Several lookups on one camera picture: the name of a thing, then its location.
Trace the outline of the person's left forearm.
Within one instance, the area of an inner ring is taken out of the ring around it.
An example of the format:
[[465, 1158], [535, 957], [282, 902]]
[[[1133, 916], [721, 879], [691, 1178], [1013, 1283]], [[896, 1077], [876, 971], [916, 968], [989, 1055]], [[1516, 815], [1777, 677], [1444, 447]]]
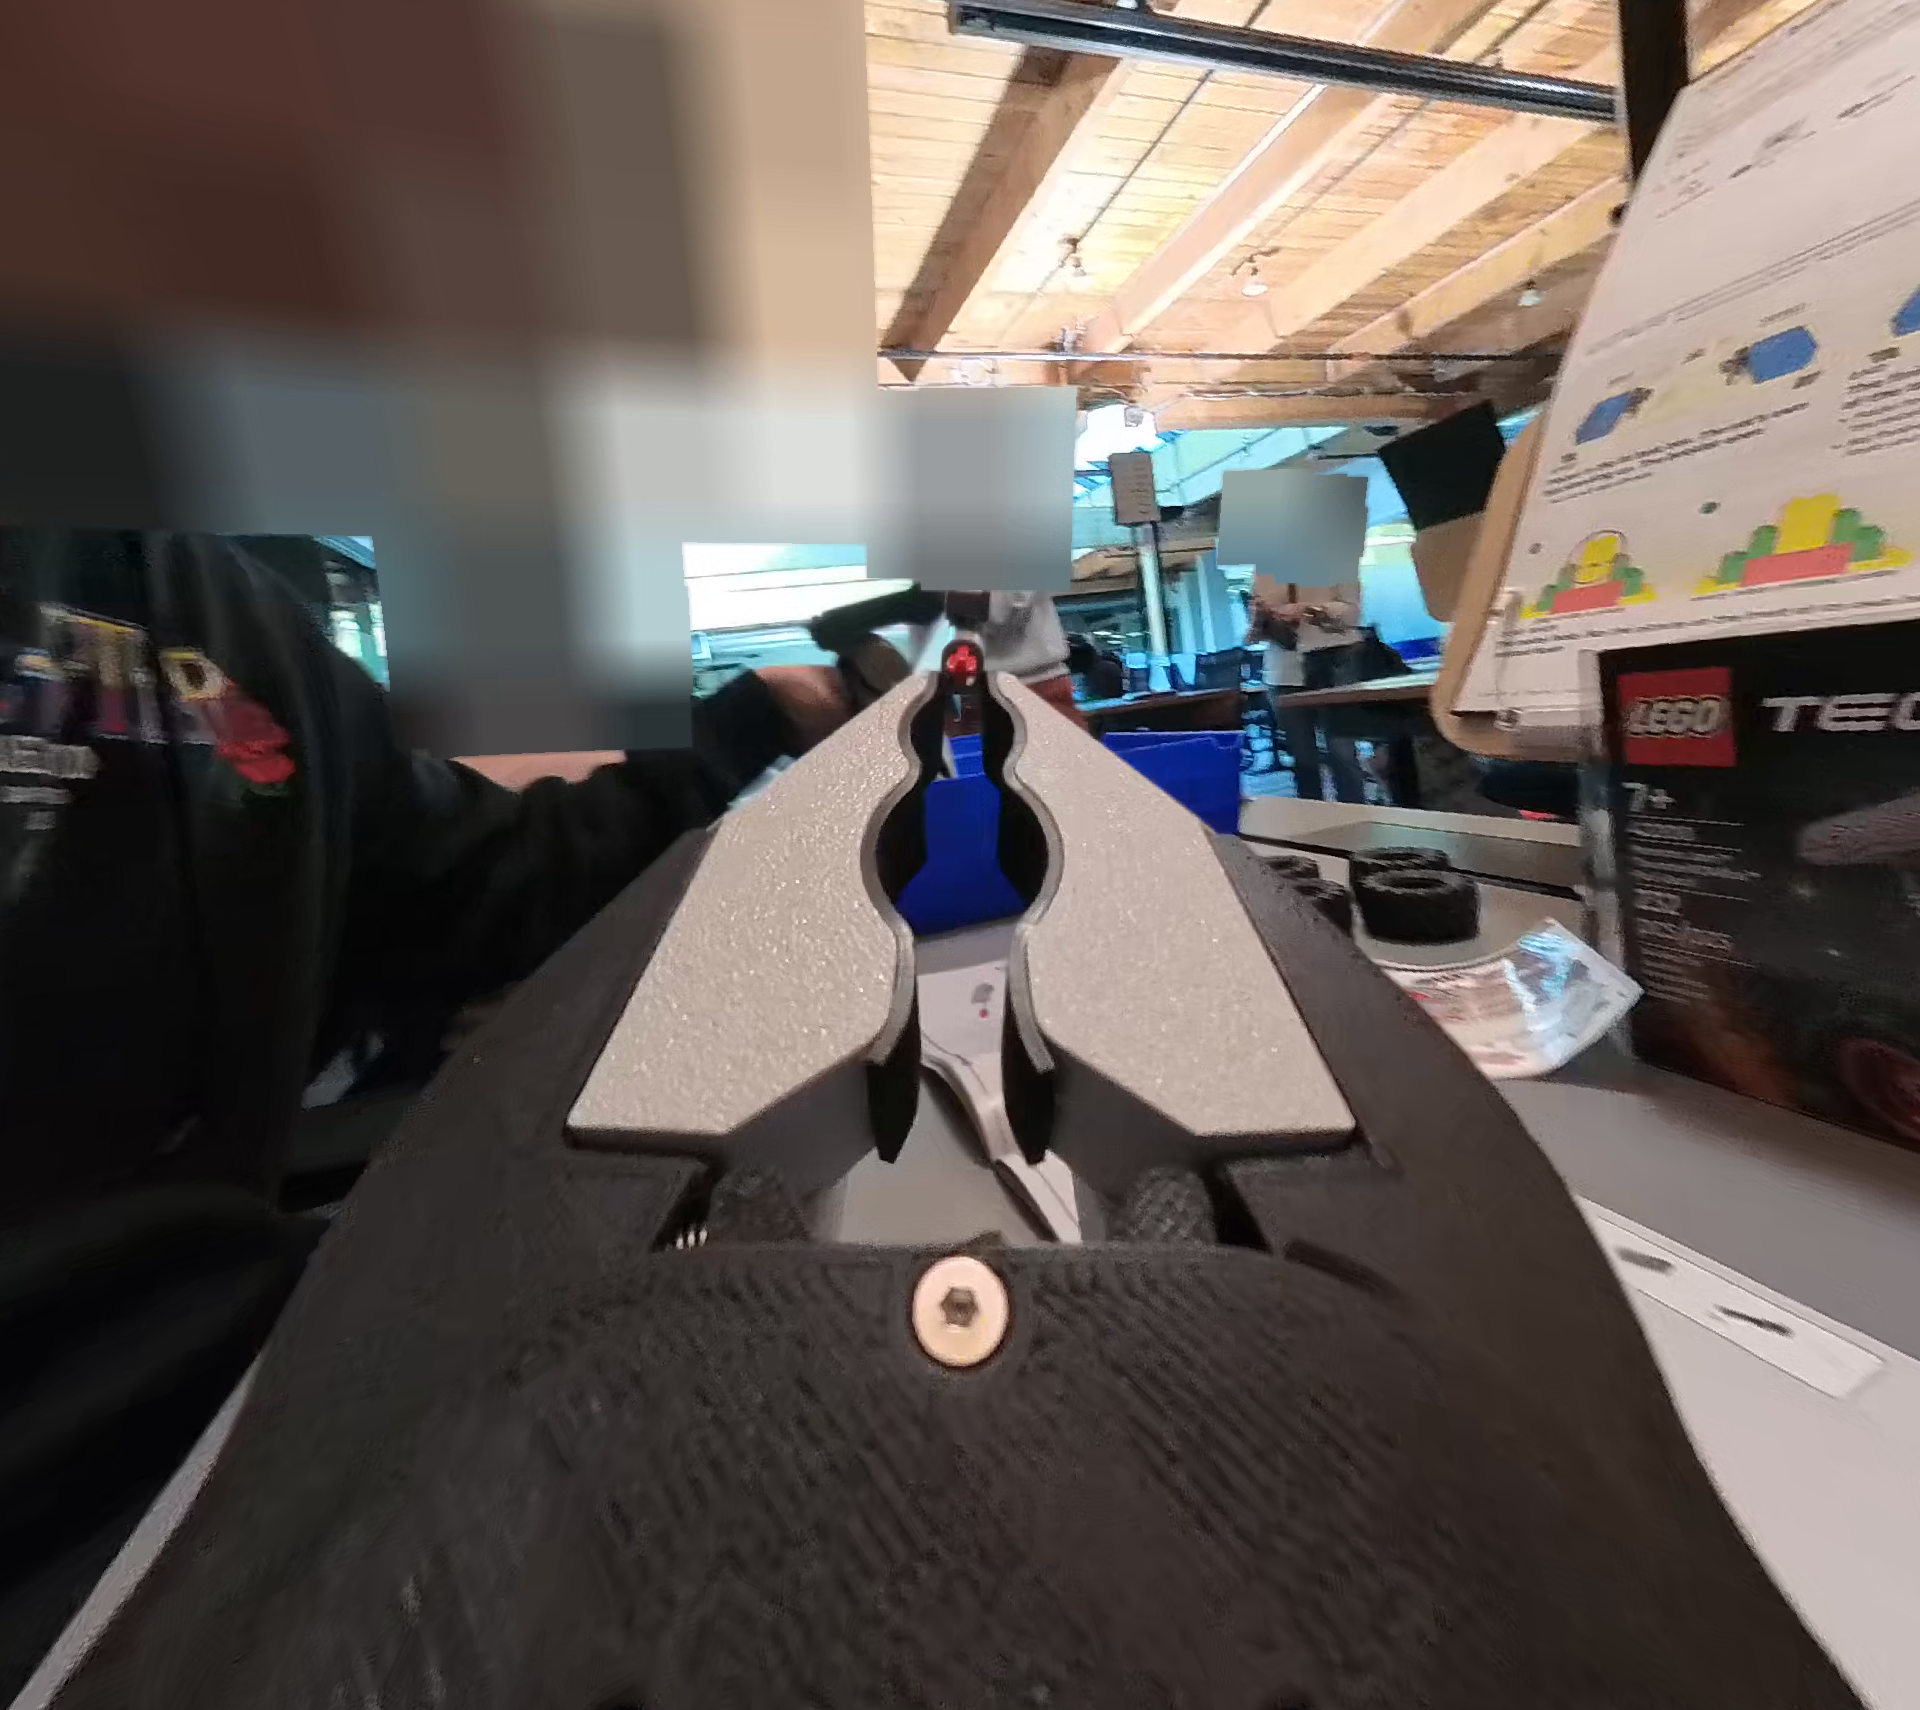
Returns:
[[685, 834], [716, 824], [803, 733], [745, 672], [693, 707], [689, 748], [629, 752], [513, 790], [465, 762], [416, 766], [403, 935], [414, 972], [473, 998], [531, 977]]

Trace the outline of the black toy set box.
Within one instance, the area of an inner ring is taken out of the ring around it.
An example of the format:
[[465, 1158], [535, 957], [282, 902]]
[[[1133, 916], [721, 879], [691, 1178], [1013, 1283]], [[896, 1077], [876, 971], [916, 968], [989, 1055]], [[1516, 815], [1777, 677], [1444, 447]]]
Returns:
[[1917, 1152], [1917, 620], [1593, 671], [1636, 1057]]

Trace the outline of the cardboard instruction poster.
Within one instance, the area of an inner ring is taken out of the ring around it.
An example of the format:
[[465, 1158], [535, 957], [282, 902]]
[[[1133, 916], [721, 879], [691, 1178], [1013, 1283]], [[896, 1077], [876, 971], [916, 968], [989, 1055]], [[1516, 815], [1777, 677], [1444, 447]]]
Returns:
[[1917, 618], [1918, 0], [1692, 80], [1488, 501], [1430, 707], [1574, 762], [1595, 660]]

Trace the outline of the printed sticker sheet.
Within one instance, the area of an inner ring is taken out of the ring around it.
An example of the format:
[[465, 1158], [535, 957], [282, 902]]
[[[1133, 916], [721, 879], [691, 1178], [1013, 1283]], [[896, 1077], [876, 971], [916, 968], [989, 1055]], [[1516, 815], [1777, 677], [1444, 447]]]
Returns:
[[1471, 962], [1380, 962], [1477, 1071], [1494, 1083], [1556, 1075], [1616, 1032], [1642, 988], [1556, 920]]

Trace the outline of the sign on black stand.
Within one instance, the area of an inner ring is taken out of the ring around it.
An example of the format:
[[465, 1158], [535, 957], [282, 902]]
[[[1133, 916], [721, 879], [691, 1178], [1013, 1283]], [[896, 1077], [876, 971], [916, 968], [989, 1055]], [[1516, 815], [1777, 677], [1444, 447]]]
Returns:
[[1164, 658], [1170, 655], [1170, 637], [1161, 547], [1163, 509], [1155, 457], [1145, 448], [1112, 453], [1109, 457], [1109, 481], [1115, 522], [1133, 539], [1148, 651], [1153, 656]]

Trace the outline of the open instruction booklet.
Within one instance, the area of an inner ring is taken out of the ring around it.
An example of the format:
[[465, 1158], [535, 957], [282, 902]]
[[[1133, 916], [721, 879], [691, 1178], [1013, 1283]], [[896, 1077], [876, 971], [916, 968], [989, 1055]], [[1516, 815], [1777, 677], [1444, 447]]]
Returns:
[[1868, 1706], [1917, 1706], [1917, 1156], [1648, 1071], [1614, 1039], [1501, 1094], [1783, 1593]]

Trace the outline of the black ceiling track rail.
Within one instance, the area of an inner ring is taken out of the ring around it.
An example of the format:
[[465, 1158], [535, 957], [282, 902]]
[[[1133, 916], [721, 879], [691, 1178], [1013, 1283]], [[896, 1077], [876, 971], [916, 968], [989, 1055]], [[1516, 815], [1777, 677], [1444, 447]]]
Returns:
[[1532, 115], [1614, 128], [1614, 88], [1572, 77], [1425, 53], [1223, 27], [1096, 0], [916, 0], [941, 4], [951, 35], [1065, 58], [1271, 77], [1370, 97]]

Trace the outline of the person's black hoodie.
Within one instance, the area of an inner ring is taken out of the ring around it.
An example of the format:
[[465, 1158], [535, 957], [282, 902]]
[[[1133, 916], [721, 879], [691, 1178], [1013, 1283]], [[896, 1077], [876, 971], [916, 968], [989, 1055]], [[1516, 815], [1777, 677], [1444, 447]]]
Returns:
[[252, 548], [4, 530], [4, 1704], [229, 1402], [319, 1228], [387, 694]]

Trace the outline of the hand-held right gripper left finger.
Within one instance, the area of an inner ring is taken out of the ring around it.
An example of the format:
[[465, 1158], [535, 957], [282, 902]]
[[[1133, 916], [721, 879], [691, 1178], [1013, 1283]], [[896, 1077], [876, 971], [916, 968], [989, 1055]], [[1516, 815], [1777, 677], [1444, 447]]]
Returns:
[[944, 699], [910, 674], [710, 834], [567, 1118], [709, 1167], [894, 1162], [916, 1123], [916, 938]]

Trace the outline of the black square card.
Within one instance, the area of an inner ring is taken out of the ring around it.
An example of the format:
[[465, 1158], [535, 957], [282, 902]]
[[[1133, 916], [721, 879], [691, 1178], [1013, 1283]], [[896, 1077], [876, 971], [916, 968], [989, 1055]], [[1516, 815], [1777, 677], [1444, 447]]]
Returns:
[[1478, 519], [1509, 453], [1493, 403], [1477, 400], [1386, 443], [1384, 477], [1416, 537]]

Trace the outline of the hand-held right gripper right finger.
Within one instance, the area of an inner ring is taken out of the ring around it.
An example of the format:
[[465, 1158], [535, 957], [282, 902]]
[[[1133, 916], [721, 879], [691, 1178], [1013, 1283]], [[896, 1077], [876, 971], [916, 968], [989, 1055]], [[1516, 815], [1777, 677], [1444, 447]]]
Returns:
[[1021, 896], [1001, 1080], [1039, 1164], [1323, 1154], [1359, 1131], [1253, 909], [1259, 862], [1017, 677], [980, 692]]

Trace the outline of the wooden background table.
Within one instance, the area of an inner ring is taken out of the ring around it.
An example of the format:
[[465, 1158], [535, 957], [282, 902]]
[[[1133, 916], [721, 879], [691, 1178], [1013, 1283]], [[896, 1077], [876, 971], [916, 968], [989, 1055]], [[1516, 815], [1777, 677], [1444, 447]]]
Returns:
[[1327, 737], [1382, 742], [1386, 794], [1395, 808], [1428, 804], [1418, 744], [1443, 739], [1432, 710], [1437, 667], [1420, 667], [1330, 688], [1293, 688], [1271, 700], [1276, 719], [1316, 719]]

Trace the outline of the blue plastic bin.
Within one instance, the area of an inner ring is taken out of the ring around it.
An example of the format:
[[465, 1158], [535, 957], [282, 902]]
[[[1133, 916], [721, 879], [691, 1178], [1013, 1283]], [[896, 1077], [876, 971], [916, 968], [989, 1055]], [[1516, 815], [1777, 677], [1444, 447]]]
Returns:
[[[1236, 834], [1236, 733], [1121, 733], [1104, 747], [1208, 831]], [[1001, 793], [987, 776], [983, 739], [951, 739], [949, 757], [951, 773], [925, 793], [925, 862], [896, 900], [916, 936], [1010, 922], [1026, 906], [998, 861]]]

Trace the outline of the person's left hand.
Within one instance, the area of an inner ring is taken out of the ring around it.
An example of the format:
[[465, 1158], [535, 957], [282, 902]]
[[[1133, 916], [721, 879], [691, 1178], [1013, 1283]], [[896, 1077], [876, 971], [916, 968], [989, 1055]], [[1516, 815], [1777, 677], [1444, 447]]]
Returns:
[[784, 754], [800, 759], [857, 714], [853, 686], [836, 665], [761, 667], [756, 685], [780, 714]]

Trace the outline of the grey toy part red pin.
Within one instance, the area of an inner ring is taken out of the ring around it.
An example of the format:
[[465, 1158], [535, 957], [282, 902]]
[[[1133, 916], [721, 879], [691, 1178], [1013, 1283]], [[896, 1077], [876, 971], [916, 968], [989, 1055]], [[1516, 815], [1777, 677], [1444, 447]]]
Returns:
[[957, 634], [941, 652], [933, 714], [939, 723], [936, 774], [943, 781], [983, 773], [987, 658], [972, 634]]

